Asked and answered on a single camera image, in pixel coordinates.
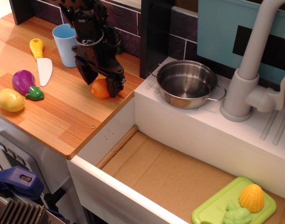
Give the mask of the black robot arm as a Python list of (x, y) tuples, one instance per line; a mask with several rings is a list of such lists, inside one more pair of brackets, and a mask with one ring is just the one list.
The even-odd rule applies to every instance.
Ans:
[(107, 7), (99, 0), (61, 0), (59, 6), (76, 32), (72, 51), (82, 78), (91, 84), (99, 74), (105, 76), (110, 97), (116, 97), (124, 88), (125, 75), (116, 59), (121, 37), (107, 22)]

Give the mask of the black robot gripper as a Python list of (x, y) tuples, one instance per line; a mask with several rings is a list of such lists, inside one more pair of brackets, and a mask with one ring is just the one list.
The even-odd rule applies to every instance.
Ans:
[(121, 37), (109, 23), (73, 22), (77, 45), (76, 67), (87, 85), (95, 81), (98, 74), (106, 76), (107, 90), (115, 98), (126, 82), (124, 69), (116, 59), (117, 46)]

